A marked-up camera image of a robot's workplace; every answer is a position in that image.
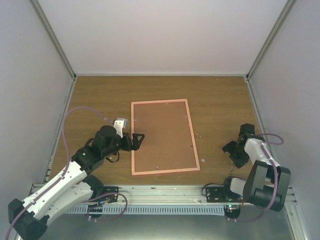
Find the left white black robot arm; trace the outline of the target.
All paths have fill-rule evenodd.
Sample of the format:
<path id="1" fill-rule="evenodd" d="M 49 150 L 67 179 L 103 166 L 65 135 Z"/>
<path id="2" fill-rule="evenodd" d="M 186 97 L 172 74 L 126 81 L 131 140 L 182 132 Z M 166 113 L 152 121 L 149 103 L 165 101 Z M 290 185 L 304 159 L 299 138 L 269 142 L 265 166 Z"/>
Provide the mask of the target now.
<path id="1" fill-rule="evenodd" d="M 122 130 L 121 126 L 102 126 L 47 184 L 24 200 L 12 200 L 8 205 L 9 228 L 24 240 L 38 240 L 68 209 L 101 200 L 104 185 L 93 171 L 109 161 L 111 155 L 137 151 L 145 138 L 144 134 Z"/>

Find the pink picture frame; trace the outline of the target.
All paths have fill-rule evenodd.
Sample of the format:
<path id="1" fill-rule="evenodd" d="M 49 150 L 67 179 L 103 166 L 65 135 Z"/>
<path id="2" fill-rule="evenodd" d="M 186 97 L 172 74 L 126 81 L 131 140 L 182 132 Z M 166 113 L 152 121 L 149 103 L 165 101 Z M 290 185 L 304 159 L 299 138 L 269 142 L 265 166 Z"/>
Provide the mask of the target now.
<path id="1" fill-rule="evenodd" d="M 131 154 L 133 176 L 200 170 L 187 99 L 132 102 L 131 132 L 145 135 Z"/>

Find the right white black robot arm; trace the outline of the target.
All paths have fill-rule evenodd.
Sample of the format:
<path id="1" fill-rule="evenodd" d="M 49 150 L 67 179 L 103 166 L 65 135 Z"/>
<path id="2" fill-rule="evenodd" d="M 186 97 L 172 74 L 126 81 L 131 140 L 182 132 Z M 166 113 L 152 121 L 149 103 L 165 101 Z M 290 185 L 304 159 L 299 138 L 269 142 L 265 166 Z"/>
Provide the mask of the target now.
<path id="1" fill-rule="evenodd" d="M 253 124 L 240 126 L 238 138 L 222 147 L 236 168 L 249 161 L 252 169 L 246 180 L 229 176 L 224 180 L 221 196 L 232 203 L 243 199 L 264 210 L 283 209 L 289 188 L 291 172 L 280 166 L 270 153 L 262 134 L 256 134 Z"/>

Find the long clear glass shard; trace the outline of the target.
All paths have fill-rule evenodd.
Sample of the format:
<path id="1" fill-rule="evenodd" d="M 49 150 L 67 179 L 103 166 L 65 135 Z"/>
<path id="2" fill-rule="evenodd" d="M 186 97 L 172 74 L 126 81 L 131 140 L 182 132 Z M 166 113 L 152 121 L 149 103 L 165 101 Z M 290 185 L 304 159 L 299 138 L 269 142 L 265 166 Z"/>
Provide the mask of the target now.
<path id="1" fill-rule="evenodd" d="M 233 174 L 233 172 L 234 172 L 234 167 L 235 167 L 234 163 L 231 162 L 231 164 L 230 164 L 230 171 L 229 171 L 230 175 Z"/>

